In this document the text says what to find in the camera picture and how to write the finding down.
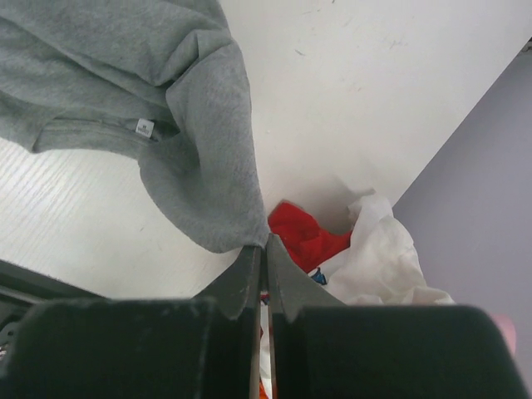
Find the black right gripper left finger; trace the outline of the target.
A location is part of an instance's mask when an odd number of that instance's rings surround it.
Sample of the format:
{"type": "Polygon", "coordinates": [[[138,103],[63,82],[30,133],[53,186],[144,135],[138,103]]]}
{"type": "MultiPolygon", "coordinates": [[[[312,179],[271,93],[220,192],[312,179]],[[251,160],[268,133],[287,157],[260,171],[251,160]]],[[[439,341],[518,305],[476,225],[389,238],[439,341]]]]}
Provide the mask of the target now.
{"type": "Polygon", "coordinates": [[[4,398],[256,398],[262,251],[189,299],[112,300],[1,264],[4,398]]]}

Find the grey t-shirt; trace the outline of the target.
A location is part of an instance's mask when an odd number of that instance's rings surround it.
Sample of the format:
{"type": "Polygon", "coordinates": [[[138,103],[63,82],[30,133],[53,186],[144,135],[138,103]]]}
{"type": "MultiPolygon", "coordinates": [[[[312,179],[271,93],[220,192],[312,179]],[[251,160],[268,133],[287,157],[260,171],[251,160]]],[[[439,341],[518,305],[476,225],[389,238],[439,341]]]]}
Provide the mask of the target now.
{"type": "Polygon", "coordinates": [[[2,2],[1,136],[135,159],[210,252],[268,241],[249,81],[216,1],[2,2]]]}

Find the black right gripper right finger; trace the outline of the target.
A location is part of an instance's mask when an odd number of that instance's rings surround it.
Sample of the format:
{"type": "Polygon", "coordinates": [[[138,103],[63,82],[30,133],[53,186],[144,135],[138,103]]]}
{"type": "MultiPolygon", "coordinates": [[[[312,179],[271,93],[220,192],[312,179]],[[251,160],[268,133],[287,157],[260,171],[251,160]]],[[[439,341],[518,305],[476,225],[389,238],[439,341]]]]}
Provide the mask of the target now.
{"type": "Polygon", "coordinates": [[[266,247],[277,398],[521,398],[500,330],[478,308],[348,306],[310,279],[281,239],[266,247]]]}

